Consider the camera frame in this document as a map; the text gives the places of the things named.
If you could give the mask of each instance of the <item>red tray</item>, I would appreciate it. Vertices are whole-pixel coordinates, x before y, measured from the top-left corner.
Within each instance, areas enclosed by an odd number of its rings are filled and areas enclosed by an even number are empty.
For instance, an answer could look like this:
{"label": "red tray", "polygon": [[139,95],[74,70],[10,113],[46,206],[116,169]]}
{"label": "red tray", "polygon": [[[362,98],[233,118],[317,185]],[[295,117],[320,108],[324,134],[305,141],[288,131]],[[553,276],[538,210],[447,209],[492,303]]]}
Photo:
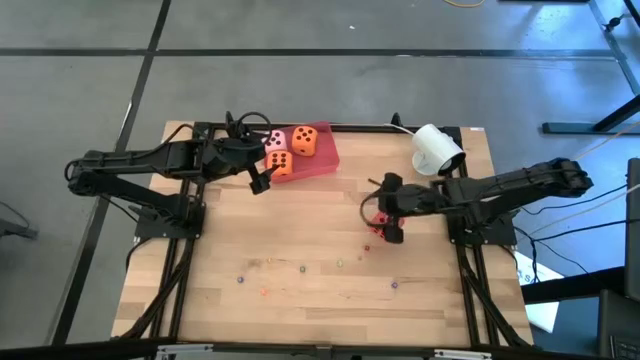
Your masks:
{"label": "red tray", "polygon": [[336,149],[336,143],[331,133],[331,125],[326,122],[316,122],[312,124],[301,124],[300,126],[311,126],[318,132],[318,141],[316,143],[316,154],[314,156],[300,156],[293,152],[291,139],[293,138],[293,130],[298,127],[288,126],[278,130],[284,132],[287,139],[287,148],[293,154],[293,173],[274,177],[272,183],[278,184],[287,181],[300,180],[311,176],[328,174],[335,172],[340,165],[340,157]]}

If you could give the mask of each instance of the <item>desk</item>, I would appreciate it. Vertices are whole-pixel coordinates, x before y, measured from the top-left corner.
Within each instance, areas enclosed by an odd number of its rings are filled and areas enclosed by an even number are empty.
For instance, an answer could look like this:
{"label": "desk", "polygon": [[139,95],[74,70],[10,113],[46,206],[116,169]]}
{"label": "desk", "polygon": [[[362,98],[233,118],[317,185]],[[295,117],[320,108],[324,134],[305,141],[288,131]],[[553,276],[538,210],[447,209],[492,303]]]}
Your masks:
{"label": "desk", "polygon": [[[164,136],[179,124],[168,122]],[[492,175],[484,130],[462,128],[461,134],[469,176]],[[190,136],[185,129],[175,139]],[[408,218],[402,245],[375,236],[359,217],[361,200],[376,189],[368,178],[381,180],[392,171],[406,183],[429,180],[411,167],[410,138],[346,132],[334,137],[340,154],[334,174],[272,184],[258,196],[252,195],[246,173],[207,185],[204,231],[195,245],[180,341],[469,346],[455,248],[444,217]],[[180,182],[154,175],[150,188],[177,193]],[[366,210],[373,214],[375,204]],[[166,249],[166,239],[152,240],[132,256],[114,336],[128,330],[155,296]],[[532,342],[513,259],[494,246],[485,246],[484,256],[492,298],[519,335]],[[160,334],[167,333],[172,306],[170,299]],[[477,299],[475,306],[486,342]]]}

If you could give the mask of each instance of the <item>concrete floor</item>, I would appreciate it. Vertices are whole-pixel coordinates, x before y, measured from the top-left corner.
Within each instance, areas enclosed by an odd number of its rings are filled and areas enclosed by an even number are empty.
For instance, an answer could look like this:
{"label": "concrete floor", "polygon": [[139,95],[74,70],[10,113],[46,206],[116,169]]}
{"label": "concrete floor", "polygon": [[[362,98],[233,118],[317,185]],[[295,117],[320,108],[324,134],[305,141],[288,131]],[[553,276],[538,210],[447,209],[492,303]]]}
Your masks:
{"label": "concrete floor", "polygon": [[[623,8],[621,0],[598,4],[607,19]],[[0,0],[0,48],[146,48],[160,5],[159,0],[108,5]],[[638,31],[624,19],[614,32],[636,76]],[[584,4],[487,0],[476,9],[458,9],[432,0],[189,0],[171,5],[160,48],[602,50],[608,45]],[[62,169],[88,149],[113,148],[141,63],[140,57],[0,57],[0,168],[6,174],[0,178],[0,200],[40,230],[36,241],[0,239],[0,348],[47,342],[94,204],[66,190]],[[541,123],[595,122],[632,96],[617,62],[602,58],[163,57],[151,68],[129,148],[157,144],[167,120],[221,121],[226,110],[259,110],[279,122],[373,124],[398,111],[406,124],[487,128],[495,169],[505,172],[576,156],[602,141],[544,136]],[[596,183],[587,196],[622,185],[627,159],[638,155],[640,143],[629,137],[585,157],[581,164]],[[547,199],[529,208],[569,202]],[[516,223],[534,230],[577,209],[564,210],[519,215]],[[618,220],[624,213],[619,201],[545,234]],[[109,337],[132,233],[133,223],[110,208],[70,341]],[[623,227],[611,227],[549,245],[598,270],[623,263],[623,235]],[[530,253],[526,242],[520,248]],[[539,256],[560,273],[580,273],[544,248]],[[559,330],[536,332],[536,342],[550,350],[592,350],[594,312],[597,301],[563,303]]]}

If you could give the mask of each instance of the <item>orange dice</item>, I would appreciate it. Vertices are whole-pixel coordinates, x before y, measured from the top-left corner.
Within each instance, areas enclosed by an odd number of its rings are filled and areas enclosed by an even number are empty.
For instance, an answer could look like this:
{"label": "orange dice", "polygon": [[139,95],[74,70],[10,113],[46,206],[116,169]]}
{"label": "orange dice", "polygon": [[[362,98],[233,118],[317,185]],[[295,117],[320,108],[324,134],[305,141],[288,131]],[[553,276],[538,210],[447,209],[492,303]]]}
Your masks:
{"label": "orange dice", "polygon": [[318,132],[311,126],[298,126],[291,135],[293,152],[300,156],[313,156],[316,153]]}
{"label": "orange dice", "polygon": [[289,175],[293,172],[293,154],[288,151],[272,151],[267,155],[267,169],[277,166],[271,177]]}

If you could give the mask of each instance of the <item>white cable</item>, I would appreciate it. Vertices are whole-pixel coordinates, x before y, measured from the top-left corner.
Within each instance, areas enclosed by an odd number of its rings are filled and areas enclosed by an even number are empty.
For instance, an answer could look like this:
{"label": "white cable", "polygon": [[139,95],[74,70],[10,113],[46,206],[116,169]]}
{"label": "white cable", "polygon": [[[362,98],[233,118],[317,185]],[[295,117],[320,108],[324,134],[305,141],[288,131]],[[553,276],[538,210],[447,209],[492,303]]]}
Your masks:
{"label": "white cable", "polygon": [[585,157],[585,156],[586,156],[587,154],[589,154],[590,152],[592,152],[592,151],[594,151],[594,150],[598,149],[599,147],[601,147],[601,146],[603,146],[604,144],[608,143],[609,141],[611,141],[611,140],[613,140],[613,139],[617,138],[618,136],[628,133],[629,131],[633,130],[633,128],[635,128],[635,127],[636,127],[636,126],[638,126],[638,125],[640,125],[640,121],[637,121],[637,122],[635,122],[635,123],[633,123],[633,124],[631,124],[631,125],[627,126],[626,128],[624,128],[624,129],[620,130],[620,131],[619,131],[617,134],[615,134],[615,135],[611,135],[611,136],[609,136],[605,141],[603,141],[603,142],[601,142],[600,144],[598,144],[598,145],[596,145],[596,146],[592,147],[591,149],[589,149],[589,150],[587,150],[587,151],[583,152],[582,154],[580,154],[580,155],[576,156],[573,160],[578,161],[578,160],[582,159],[583,157]]}
{"label": "white cable", "polygon": [[394,127],[394,128],[396,128],[396,129],[398,129],[398,130],[402,130],[402,131],[406,132],[407,134],[414,135],[411,131],[409,131],[409,130],[407,130],[407,129],[403,128],[402,126],[393,125],[393,124],[382,124],[382,125],[383,125],[383,126],[391,126],[391,127]]}
{"label": "white cable", "polygon": [[536,229],[535,231],[530,232],[529,234],[530,234],[530,235],[533,235],[533,234],[537,233],[538,231],[543,230],[543,229],[546,229],[546,228],[548,228],[548,227],[550,227],[550,226],[553,226],[553,225],[555,225],[555,224],[557,224],[557,223],[559,223],[559,222],[562,222],[562,221],[565,221],[565,220],[568,220],[568,219],[574,218],[574,217],[579,216],[579,215],[582,215],[582,214],[586,214],[586,213],[588,213],[588,212],[590,212],[590,211],[593,211],[593,210],[595,210],[595,209],[597,209],[597,208],[599,208],[599,207],[601,207],[601,206],[604,206],[604,205],[606,205],[606,204],[608,204],[608,203],[610,203],[610,202],[612,202],[612,201],[614,201],[614,200],[616,200],[616,199],[619,199],[619,198],[621,198],[621,197],[623,197],[623,196],[625,196],[625,195],[629,194],[630,192],[634,191],[634,190],[635,190],[635,189],[637,189],[637,188],[640,188],[640,184],[638,184],[638,185],[636,185],[636,186],[632,187],[631,189],[627,190],[627,192],[625,192],[625,193],[623,193],[623,194],[617,195],[617,196],[615,196],[615,197],[613,197],[613,198],[611,198],[611,199],[609,199],[609,200],[607,200],[607,201],[604,201],[604,202],[602,202],[602,203],[600,203],[600,204],[598,204],[598,205],[592,206],[592,207],[590,207],[590,208],[588,208],[588,209],[586,209],[586,210],[582,210],[582,211],[580,211],[580,212],[578,212],[578,213],[576,213],[576,214],[569,215],[569,216],[565,216],[565,217],[563,217],[562,219],[556,220],[556,221],[554,221],[554,222],[552,222],[552,223],[550,223],[550,224],[548,224],[548,225],[545,225],[545,226],[543,226],[543,227],[541,227],[541,228],[538,228],[538,229]]}

